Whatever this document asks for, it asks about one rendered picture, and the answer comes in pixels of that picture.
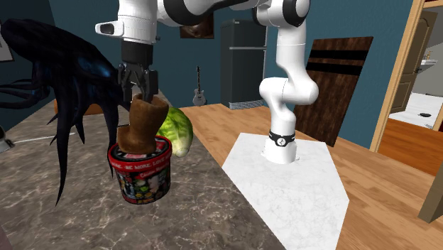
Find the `grey electric guitar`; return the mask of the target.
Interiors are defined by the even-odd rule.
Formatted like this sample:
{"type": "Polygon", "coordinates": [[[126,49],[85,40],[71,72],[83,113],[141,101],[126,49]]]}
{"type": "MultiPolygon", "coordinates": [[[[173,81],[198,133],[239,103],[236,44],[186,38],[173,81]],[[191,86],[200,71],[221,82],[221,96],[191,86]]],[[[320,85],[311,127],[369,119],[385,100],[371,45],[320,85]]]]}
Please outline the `grey electric guitar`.
{"type": "Polygon", "coordinates": [[[197,89],[194,90],[194,97],[192,99],[192,102],[195,106],[204,106],[207,103],[206,98],[204,97],[204,90],[201,90],[201,84],[200,84],[200,67],[196,67],[197,71],[197,89]]]}

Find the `grey metal object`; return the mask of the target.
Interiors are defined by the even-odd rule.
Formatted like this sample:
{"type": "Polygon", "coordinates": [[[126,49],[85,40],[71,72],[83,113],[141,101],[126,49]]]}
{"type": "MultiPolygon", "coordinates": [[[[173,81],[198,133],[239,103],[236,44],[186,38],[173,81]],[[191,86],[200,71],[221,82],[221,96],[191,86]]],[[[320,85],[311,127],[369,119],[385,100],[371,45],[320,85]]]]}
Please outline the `grey metal object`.
{"type": "Polygon", "coordinates": [[[10,139],[7,139],[6,132],[3,127],[0,126],[0,153],[3,153],[15,146],[14,142],[10,139]]]}

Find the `brown vase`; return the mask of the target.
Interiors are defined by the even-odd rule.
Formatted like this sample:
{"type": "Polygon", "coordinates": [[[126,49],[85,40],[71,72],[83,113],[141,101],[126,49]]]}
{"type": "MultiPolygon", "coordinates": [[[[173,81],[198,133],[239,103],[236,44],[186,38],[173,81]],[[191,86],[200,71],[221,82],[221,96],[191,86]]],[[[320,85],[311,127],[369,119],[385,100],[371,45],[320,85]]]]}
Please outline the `brown vase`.
{"type": "Polygon", "coordinates": [[[129,125],[118,128],[117,142],[124,153],[148,154],[156,150],[155,135],[168,114],[169,105],[154,96],[151,102],[142,99],[142,94],[133,96],[129,125]]]}

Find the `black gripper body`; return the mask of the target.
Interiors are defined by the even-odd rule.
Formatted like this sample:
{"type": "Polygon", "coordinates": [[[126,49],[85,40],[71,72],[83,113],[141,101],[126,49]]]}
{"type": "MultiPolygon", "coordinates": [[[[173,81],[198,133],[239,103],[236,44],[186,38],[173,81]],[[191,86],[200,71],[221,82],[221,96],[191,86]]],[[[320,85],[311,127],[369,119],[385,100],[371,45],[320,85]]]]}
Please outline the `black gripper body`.
{"type": "Polygon", "coordinates": [[[135,43],[123,40],[121,42],[121,59],[125,64],[120,64],[119,72],[123,72],[128,64],[141,66],[141,71],[154,73],[149,69],[153,64],[153,46],[145,43],[135,43]]]}

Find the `red printed tub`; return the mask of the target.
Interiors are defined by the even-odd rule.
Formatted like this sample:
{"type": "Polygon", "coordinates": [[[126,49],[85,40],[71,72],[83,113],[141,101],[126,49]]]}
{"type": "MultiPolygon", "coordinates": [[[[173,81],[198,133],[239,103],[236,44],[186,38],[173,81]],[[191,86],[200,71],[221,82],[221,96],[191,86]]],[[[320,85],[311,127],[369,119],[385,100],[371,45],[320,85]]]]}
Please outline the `red printed tub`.
{"type": "Polygon", "coordinates": [[[124,153],[117,143],[108,151],[122,197],[131,204],[155,202],[170,189],[172,144],[164,136],[156,136],[155,141],[156,150],[150,154],[124,153]]]}

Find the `black spiky plant figure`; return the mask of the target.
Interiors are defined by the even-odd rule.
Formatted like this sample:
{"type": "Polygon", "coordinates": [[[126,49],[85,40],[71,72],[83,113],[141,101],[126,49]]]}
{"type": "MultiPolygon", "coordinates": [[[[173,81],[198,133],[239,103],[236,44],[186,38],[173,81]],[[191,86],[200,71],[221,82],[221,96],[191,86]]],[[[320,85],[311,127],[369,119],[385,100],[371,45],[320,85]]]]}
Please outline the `black spiky plant figure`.
{"type": "Polygon", "coordinates": [[[71,128],[84,140],[83,116],[91,104],[103,111],[109,145],[116,143],[118,108],[129,109],[117,82],[116,68],[95,45],[66,30],[33,19],[10,18],[0,27],[6,44],[32,64],[31,77],[0,85],[0,93],[19,97],[19,102],[0,102],[2,109],[27,109],[54,93],[58,112],[53,142],[57,144],[60,189],[67,175],[71,128]]]}

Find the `dark refrigerator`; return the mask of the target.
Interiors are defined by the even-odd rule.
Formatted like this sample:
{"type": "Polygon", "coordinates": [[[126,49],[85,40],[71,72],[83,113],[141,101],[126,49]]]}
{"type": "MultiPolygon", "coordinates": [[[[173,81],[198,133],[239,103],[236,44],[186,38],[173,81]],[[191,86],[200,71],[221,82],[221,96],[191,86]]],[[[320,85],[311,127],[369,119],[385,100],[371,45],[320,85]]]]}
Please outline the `dark refrigerator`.
{"type": "Polygon", "coordinates": [[[220,26],[220,102],[230,109],[263,105],[266,27],[251,20],[231,19],[220,26]]]}

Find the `brown wall picture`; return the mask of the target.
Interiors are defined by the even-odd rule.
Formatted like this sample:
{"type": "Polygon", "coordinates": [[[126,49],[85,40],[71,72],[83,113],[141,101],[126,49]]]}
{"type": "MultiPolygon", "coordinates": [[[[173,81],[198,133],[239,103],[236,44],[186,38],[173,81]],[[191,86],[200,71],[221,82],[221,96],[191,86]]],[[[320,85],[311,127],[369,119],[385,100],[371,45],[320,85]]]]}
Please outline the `brown wall picture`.
{"type": "Polygon", "coordinates": [[[181,38],[213,39],[214,14],[210,14],[201,23],[194,26],[181,26],[181,38]]]}

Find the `wooden board with black stripes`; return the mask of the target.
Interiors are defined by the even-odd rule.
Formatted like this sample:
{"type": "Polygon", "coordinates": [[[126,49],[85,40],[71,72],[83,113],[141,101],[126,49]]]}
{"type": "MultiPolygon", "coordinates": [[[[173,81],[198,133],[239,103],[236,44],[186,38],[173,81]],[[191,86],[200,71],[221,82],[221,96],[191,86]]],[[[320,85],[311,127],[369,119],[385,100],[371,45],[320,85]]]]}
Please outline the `wooden board with black stripes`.
{"type": "Polygon", "coordinates": [[[313,41],[306,70],[319,95],[311,105],[295,106],[297,131],[328,146],[336,143],[372,41],[372,36],[313,41]]]}

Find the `green lettuce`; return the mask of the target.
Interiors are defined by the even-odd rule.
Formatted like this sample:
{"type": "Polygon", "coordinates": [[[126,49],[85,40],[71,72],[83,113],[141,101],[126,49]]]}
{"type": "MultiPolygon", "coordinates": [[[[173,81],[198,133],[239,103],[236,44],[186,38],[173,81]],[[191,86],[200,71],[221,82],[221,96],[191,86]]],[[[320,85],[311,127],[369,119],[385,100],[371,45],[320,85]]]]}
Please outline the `green lettuce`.
{"type": "Polygon", "coordinates": [[[192,145],[194,135],[192,122],[180,109],[169,107],[168,115],[159,128],[157,135],[164,136],[170,140],[175,156],[179,158],[185,157],[192,145]]]}

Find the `brown door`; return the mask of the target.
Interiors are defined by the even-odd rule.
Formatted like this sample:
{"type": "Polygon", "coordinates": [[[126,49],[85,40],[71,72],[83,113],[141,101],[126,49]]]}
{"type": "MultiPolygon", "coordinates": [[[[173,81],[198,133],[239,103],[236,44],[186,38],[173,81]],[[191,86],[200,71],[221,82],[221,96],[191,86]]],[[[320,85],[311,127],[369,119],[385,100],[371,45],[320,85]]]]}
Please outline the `brown door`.
{"type": "Polygon", "coordinates": [[[418,21],[410,51],[408,53],[403,74],[400,78],[397,91],[393,100],[390,113],[403,112],[408,104],[412,88],[420,69],[425,48],[432,34],[432,29],[437,20],[437,12],[423,11],[418,21]]]}

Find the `white marble robot stand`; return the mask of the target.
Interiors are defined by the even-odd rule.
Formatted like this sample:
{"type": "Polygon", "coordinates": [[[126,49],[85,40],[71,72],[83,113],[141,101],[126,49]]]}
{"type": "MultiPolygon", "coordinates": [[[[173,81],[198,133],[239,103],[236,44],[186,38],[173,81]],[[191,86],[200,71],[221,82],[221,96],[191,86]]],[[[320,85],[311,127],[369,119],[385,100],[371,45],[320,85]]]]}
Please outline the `white marble robot stand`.
{"type": "Polygon", "coordinates": [[[239,134],[224,172],[286,250],[335,250],[349,199],[326,143],[298,139],[281,165],[262,156],[265,139],[239,134]]]}

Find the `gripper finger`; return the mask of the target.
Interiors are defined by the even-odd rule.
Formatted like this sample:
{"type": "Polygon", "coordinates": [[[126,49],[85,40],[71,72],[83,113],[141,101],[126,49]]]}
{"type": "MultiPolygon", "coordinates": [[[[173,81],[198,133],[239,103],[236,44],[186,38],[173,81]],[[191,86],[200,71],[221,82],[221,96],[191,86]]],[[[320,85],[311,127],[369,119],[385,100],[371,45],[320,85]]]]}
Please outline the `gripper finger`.
{"type": "Polygon", "coordinates": [[[153,101],[153,96],[158,94],[158,72],[145,70],[138,78],[138,87],[142,93],[142,100],[148,103],[153,101]]]}
{"type": "Polygon", "coordinates": [[[130,76],[131,71],[126,68],[125,64],[120,64],[117,67],[118,71],[118,83],[121,85],[123,94],[124,94],[124,101],[130,102],[132,100],[132,86],[130,76]]]}

